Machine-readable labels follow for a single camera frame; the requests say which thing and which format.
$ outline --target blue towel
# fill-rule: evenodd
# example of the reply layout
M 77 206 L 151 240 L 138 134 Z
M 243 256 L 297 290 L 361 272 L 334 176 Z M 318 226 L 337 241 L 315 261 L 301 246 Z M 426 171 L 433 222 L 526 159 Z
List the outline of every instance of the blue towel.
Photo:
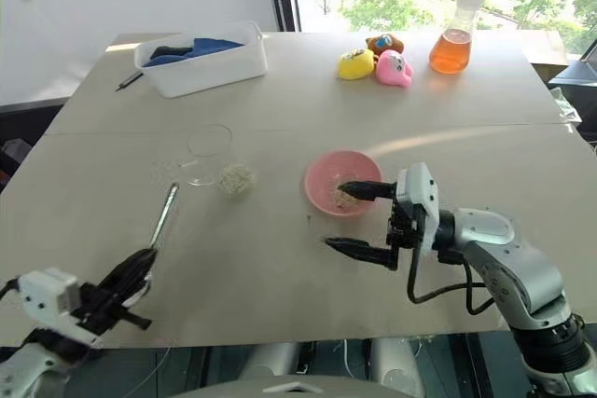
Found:
M 178 62 L 187 60 L 189 58 L 197 58 L 198 56 L 209 55 L 210 53 L 217 53 L 218 51 L 230 50 L 231 48 L 242 47 L 243 44 L 238 42 L 227 41 L 226 39 L 211 39 L 208 37 L 197 37 L 193 40 L 193 49 L 182 56 L 179 55 L 162 55 L 154 58 L 150 62 L 146 62 L 144 67 L 153 67 L 154 65 L 169 64 L 171 62 Z

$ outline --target white wall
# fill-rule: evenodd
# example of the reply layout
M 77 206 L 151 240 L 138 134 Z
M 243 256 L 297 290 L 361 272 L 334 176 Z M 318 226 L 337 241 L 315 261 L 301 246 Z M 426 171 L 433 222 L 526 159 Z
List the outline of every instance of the white wall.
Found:
M 2 0 L 0 18 L 0 105 L 71 95 L 120 33 L 242 19 L 277 29 L 271 0 Z

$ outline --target table surface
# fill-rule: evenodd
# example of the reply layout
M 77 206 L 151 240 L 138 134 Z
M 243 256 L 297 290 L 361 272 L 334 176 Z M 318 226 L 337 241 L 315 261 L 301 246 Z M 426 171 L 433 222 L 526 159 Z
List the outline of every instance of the table surface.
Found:
M 313 45 L 312 35 L 303 39 L 305 46 Z M 376 203 L 361 219 L 336 220 L 304 198 L 308 164 L 338 148 L 370 154 L 388 180 L 423 160 L 437 179 L 443 207 L 490 206 L 515 217 L 523 235 L 560 267 L 575 311 L 589 321 L 597 319 L 586 287 L 597 268 L 590 225 L 597 213 L 597 161 L 575 130 L 556 124 L 557 109 L 530 67 L 520 64 L 527 71 L 516 81 L 527 88 L 520 108 L 512 111 L 515 104 L 508 97 L 502 108 L 487 98 L 493 114 L 484 113 L 486 98 L 474 90 L 485 95 L 499 90 L 497 78 L 487 86 L 475 84 L 468 71 L 457 79 L 433 76 L 452 87 L 445 94 L 439 90 L 435 100 L 421 93 L 426 117 L 412 96 L 425 91 L 421 86 L 409 93 L 380 87 L 374 80 L 347 83 L 334 79 L 330 68 L 327 87 L 313 89 L 322 89 L 325 81 L 307 55 L 299 54 L 300 40 L 294 34 L 269 38 L 271 70 L 259 80 L 162 103 L 153 102 L 157 94 L 141 84 L 143 79 L 118 100 L 108 90 L 91 100 L 91 87 L 102 74 L 110 85 L 124 77 L 110 72 L 112 65 L 105 59 L 100 61 L 2 195 L 0 278 L 57 266 L 82 280 L 99 281 L 128 254 L 147 246 L 165 192 L 178 178 L 176 166 L 185 156 L 195 117 L 197 123 L 232 129 L 233 152 L 256 171 L 257 188 L 242 200 L 229 200 L 215 188 L 182 185 L 151 293 L 135 307 L 154 323 L 146 332 L 122 323 L 106 334 L 107 346 L 164 346 L 167 341 L 207 346 L 505 328 L 495 309 L 468 316 L 461 292 L 412 305 L 406 297 L 407 251 L 402 252 L 401 269 L 390 272 L 357 263 L 320 242 L 325 235 L 345 235 L 383 245 L 385 238 L 389 203 Z M 325 39 L 316 40 L 319 61 L 332 63 Z M 303 64 L 280 66 L 286 44 L 286 59 L 303 59 Z M 415 63 L 415 74 L 419 70 L 424 84 L 432 75 L 425 75 L 420 63 Z M 292 80 L 297 90 L 300 79 L 310 81 L 302 83 L 305 94 L 299 99 L 284 80 Z M 219 98 L 220 89 L 229 97 Z M 451 94 L 456 90 L 461 94 Z M 180 116 L 185 110 L 194 116 Z M 130 130 L 124 128 L 127 113 Z M 508 114 L 518 124 L 508 124 Z M 77 123 L 77 117 L 87 125 Z M 527 122 L 519 123 L 517 117 Z M 499 126 L 476 126 L 480 122 Z M 419 291 L 462 277 L 458 267 L 429 257 L 423 261 Z M 477 292 L 477 300 L 484 294 Z M 0 345 L 20 344 L 32 326 L 14 296 L 0 307 L 0 321 Z
M 132 74 L 132 50 L 107 52 L 48 129 L 73 132 L 153 132 L 193 129 L 202 122 L 228 122 L 254 130 L 289 130 L 344 124 L 477 126 L 562 123 L 551 99 L 518 44 L 497 32 L 475 35 L 471 63 L 459 75 L 427 65 L 437 36 L 404 33 L 412 85 L 395 89 L 363 78 L 336 77 L 339 56 L 363 47 L 366 34 L 268 34 L 267 75 L 166 100 L 139 79 L 114 89 Z M 121 38 L 135 42 L 147 35 Z

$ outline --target orange liquid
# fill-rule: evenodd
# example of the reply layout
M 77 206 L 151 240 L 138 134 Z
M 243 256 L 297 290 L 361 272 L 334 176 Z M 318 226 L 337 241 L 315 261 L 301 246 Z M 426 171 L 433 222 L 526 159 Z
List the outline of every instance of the orange liquid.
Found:
M 470 34 L 462 30 L 446 30 L 429 53 L 429 65 L 442 74 L 462 72 L 469 59 Z

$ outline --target pink rubber toy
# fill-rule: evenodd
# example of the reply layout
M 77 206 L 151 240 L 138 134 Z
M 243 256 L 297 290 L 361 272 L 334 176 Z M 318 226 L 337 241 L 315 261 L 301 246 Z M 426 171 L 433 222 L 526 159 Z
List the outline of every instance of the pink rubber toy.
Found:
M 412 82 L 412 67 L 397 51 L 386 50 L 377 62 L 375 75 L 383 84 L 407 88 Z

